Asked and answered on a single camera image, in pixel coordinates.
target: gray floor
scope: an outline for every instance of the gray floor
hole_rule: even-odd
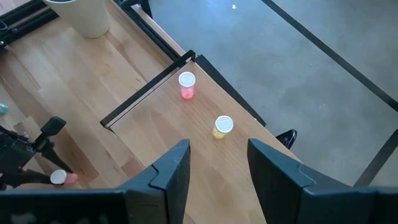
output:
[[[276,3],[398,100],[398,5],[382,1]],[[269,131],[298,131],[292,151],[308,166],[353,185],[398,128],[398,113],[262,1],[150,3],[155,21],[185,50],[203,54]],[[394,153],[373,184],[398,184],[397,162]]]

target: cup lid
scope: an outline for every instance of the cup lid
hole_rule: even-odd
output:
[[[228,133],[234,127],[234,121],[229,116],[219,116],[216,120],[216,128],[221,133]]]
[[[188,88],[195,84],[196,78],[195,75],[192,74],[191,72],[183,72],[178,77],[178,82],[180,83],[181,86]]]
[[[63,184],[67,178],[67,173],[64,170],[56,170],[50,176],[51,183]]]

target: yellow cup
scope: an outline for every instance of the yellow cup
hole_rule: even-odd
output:
[[[234,121],[229,116],[219,116],[213,128],[213,137],[215,139],[222,139],[234,127]]]

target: white lid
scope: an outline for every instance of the white lid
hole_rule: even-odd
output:
[[[67,173],[64,170],[56,170],[50,176],[51,183],[63,184],[67,178]]]
[[[234,127],[234,121],[229,116],[219,116],[216,120],[216,128],[221,133],[228,133]]]
[[[178,77],[178,82],[180,83],[180,85],[187,88],[193,86],[196,80],[197,79],[195,78],[194,74],[190,72],[183,72]]]

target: black metal frame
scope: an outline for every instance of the black metal frame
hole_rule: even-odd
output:
[[[114,0],[115,3],[155,42],[155,44],[162,49],[162,51],[173,61],[173,64],[171,64],[171,67],[174,67],[177,65],[177,67],[183,66],[183,63],[181,62],[181,58],[183,56],[180,56],[161,36],[156,33],[156,31],[131,7],[135,4],[140,4],[142,10],[148,14],[150,17],[152,17],[152,12],[150,10],[149,2],[148,0]],[[279,6],[277,6],[275,3],[273,3],[271,0],[263,0],[264,2],[268,3],[275,12],[278,13],[282,18],[284,18],[286,21],[288,21],[290,24],[292,24],[296,29],[304,30],[303,34],[305,36],[308,36],[307,33],[309,32],[304,28],[304,26],[301,26],[296,20],[294,20],[290,15],[288,15],[286,12],[284,12]],[[31,0],[28,3],[18,7],[15,10],[12,10],[2,16],[0,16],[0,49],[4,48],[7,44],[12,43],[13,41],[21,38],[22,36],[28,34],[29,32],[32,32],[33,30],[43,26],[44,24],[54,20],[57,18],[57,14],[53,12],[51,9],[46,9],[47,6],[41,1],[41,0]],[[13,26],[13,24],[17,23],[18,21],[21,21],[22,19],[32,15],[33,13],[36,13],[39,10],[43,10],[43,12],[37,14],[36,16],[21,22],[20,24]],[[309,37],[313,37],[313,39],[316,40],[316,37],[314,35],[309,35]],[[204,71],[209,74],[209,76],[214,79],[217,84],[220,85],[228,94],[230,94],[243,108],[245,108],[254,118],[256,118],[263,126],[266,125],[265,121],[249,106],[249,104],[243,99],[242,96],[239,95],[239,93],[222,77],[222,75],[217,71],[216,68],[214,68],[211,63],[204,57],[204,56],[199,56],[196,60],[196,63],[201,66]],[[161,80],[163,80],[169,73],[166,74],[166,70],[162,72],[161,74],[157,75],[153,80],[151,80],[148,84],[156,86]],[[139,95],[144,95],[148,88],[148,84],[144,86],[143,90],[139,90],[140,94]],[[378,97],[380,97],[379,91],[373,91]],[[128,108],[129,105],[133,104],[136,100],[138,100],[139,96],[134,94],[131,96],[127,101],[121,104],[118,108],[116,108],[117,112],[121,110],[120,108]],[[393,106],[391,103],[391,100],[388,101],[384,98],[381,98],[384,100],[388,105],[390,105],[392,108],[396,109],[395,106]],[[101,124],[106,128],[107,124],[112,121],[112,117],[117,116],[117,112],[114,110],[111,114],[109,114],[107,117],[105,117],[102,121]],[[373,159],[373,161],[370,163],[368,168],[364,171],[364,173],[361,175],[359,180],[357,181],[356,185],[368,185],[370,182],[373,180],[373,178],[376,176],[377,172],[380,170],[380,168],[385,164],[385,162],[388,160],[389,156],[394,152],[394,149],[398,146],[398,132],[396,131],[390,139],[385,143],[385,145],[382,147],[382,149],[379,151],[377,156]]]

